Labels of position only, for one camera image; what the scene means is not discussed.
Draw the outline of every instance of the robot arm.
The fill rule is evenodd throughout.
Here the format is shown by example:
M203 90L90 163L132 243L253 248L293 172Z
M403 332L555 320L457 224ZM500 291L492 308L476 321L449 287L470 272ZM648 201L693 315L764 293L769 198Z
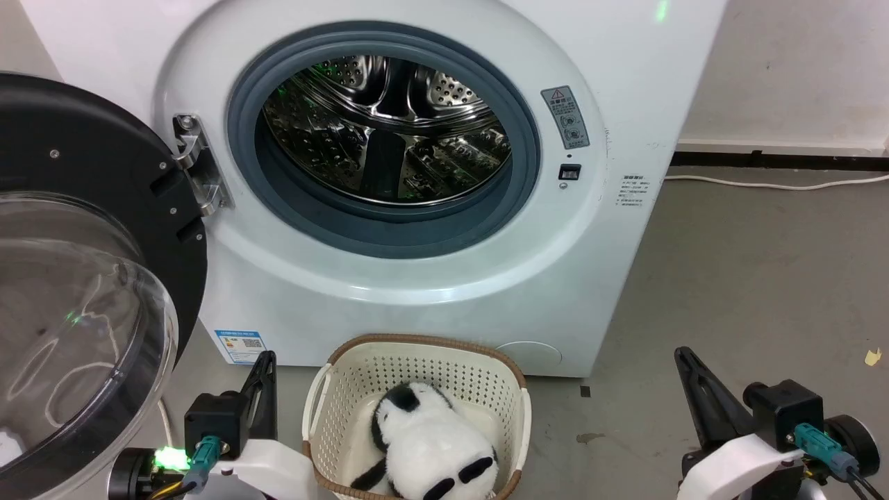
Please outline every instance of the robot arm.
M792 380L748 386L751 415L691 349L675 357L701 442L683 456L678 500L821 500L831 477L870 488L879 453L857 420L825 419L821 397Z
M112 469L108 499L316 499L311 460L277 441L272 351L259 356L240 392L195 399L185 415L185 442L185 451L173 450L179 460L172 468L164 468L157 450L127 448Z

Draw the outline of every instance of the white wall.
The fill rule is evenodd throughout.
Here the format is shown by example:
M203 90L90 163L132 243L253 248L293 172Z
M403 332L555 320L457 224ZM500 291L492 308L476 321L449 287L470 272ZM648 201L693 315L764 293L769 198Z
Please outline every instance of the white wall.
M729 2L680 149L881 156L887 138L889 1Z
M0 71L59 78L18 0L0 0Z

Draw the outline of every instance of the metal hinge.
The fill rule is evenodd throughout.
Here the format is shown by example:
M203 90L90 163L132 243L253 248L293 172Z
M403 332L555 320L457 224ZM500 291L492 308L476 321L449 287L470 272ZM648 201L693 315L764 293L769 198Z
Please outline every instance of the metal hinge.
M195 115L176 115L172 127L179 148L179 155L173 159L191 181L201 215L208 217L221 206L232 206L200 119Z

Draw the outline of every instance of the gray floor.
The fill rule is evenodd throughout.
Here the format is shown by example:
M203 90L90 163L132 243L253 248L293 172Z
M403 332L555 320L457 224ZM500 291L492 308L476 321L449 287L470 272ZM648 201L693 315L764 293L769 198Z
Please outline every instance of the gray floor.
M694 169L747 181L815 183L823 172ZM696 443L672 351L693 347L740 394L785 378L819 392L828 415L860 418L885 439L889 359L889 183L814 192L670 182L661 193L593 375L533 379L533 434L517 500L675 498L679 459ZM196 332L166 393L177 433L201 391L238 387ZM297 446L311 368L282 368L280 439ZM581 397L580 386L591 388ZM134 445L164 444L157 415ZM102 497L97 478L72 500ZM889 492L889 476L874 481ZM846 488L831 498L853 498Z

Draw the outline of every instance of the laundry basket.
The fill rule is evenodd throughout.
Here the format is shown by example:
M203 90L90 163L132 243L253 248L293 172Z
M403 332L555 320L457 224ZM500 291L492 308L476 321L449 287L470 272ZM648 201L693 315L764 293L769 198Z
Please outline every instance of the laundry basket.
M321 368L302 415L303 453L318 483L342 499L391 500L347 486L381 457L370 425L377 402L392 387L425 382L457 400L463 414L497 448L497 499L516 489L531 435L525 377L503 353L418 335L365 335L343 344Z

